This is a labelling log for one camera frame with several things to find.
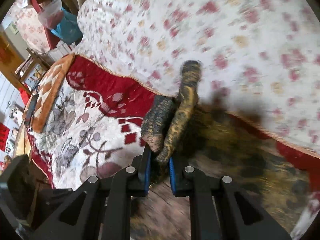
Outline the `floral white quilt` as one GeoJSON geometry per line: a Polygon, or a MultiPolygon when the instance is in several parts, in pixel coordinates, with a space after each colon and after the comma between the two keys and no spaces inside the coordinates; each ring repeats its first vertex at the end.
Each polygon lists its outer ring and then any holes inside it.
{"type": "Polygon", "coordinates": [[[76,52],[160,93],[195,60],[202,103],[319,152],[319,20],[306,0],[85,0],[76,52]]]}

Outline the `yellow black patterned garment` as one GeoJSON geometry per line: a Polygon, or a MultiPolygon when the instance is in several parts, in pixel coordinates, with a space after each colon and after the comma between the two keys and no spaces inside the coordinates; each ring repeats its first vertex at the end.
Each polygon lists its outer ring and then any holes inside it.
{"type": "Polygon", "coordinates": [[[160,154],[161,164],[181,153],[207,175],[235,178],[293,239],[302,239],[315,218],[306,172],[281,156],[274,140],[259,139],[225,112],[199,105],[200,77],[198,62],[183,64],[177,98],[155,97],[142,138],[160,154]]]}

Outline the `clear plastic bag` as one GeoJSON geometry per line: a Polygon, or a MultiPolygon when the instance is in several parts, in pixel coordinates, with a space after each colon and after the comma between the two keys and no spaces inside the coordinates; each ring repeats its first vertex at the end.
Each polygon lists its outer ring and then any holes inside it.
{"type": "Polygon", "coordinates": [[[55,29],[63,18],[61,0],[52,0],[38,13],[39,21],[50,30],[55,29]]]}

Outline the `red white floral blanket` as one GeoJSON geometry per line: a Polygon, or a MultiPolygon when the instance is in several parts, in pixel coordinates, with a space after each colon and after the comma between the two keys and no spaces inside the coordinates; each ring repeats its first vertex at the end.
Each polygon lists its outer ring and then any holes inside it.
{"type": "MultiPolygon", "coordinates": [[[[56,189],[77,189],[90,176],[114,175],[143,153],[140,127],[156,96],[134,79],[113,75],[75,56],[42,132],[28,129],[33,161],[56,189]]],[[[274,140],[226,114],[259,139],[274,140]]],[[[274,141],[281,156],[299,169],[305,155],[274,141]]],[[[311,172],[305,172],[313,225],[319,217],[319,192],[311,191],[311,172]]],[[[166,172],[155,173],[148,197],[134,200],[132,207],[134,239],[190,238],[189,201],[173,197],[166,172]]]]}

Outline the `wooden chair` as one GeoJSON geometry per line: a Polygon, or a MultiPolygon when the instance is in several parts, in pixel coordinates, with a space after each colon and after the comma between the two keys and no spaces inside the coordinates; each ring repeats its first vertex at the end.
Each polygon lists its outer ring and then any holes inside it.
{"type": "Polygon", "coordinates": [[[27,52],[29,56],[25,59],[25,61],[15,70],[15,75],[18,78],[18,81],[24,82],[31,71],[36,67],[36,65],[40,65],[45,71],[47,71],[50,66],[49,63],[37,52],[27,48],[27,52]]]}

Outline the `blue plastic bag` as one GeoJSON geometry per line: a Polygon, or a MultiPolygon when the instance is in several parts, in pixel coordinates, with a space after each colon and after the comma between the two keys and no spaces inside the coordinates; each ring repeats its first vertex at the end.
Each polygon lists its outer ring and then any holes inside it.
{"type": "Polygon", "coordinates": [[[77,17],[64,8],[61,8],[63,12],[63,18],[57,26],[51,30],[51,33],[58,37],[60,40],[68,44],[78,44],[83,37],[83,33],[80,31],[77,17]]]}

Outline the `brown patterned cushion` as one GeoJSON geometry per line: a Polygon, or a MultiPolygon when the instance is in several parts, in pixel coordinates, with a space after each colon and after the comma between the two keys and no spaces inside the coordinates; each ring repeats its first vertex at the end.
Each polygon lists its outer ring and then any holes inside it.
{"type": "Polygon", "coordinates": [[[22,115],[24,123],[27,121],[27,112],[31,109],[33,97],[38,95],[32,114],[30,126],[36,133],[41,133],[52,109],[57,93],[75,59],[75,54],[68,54],[57,60],[39,82],[38,89],[33,91],[22,115]]]}

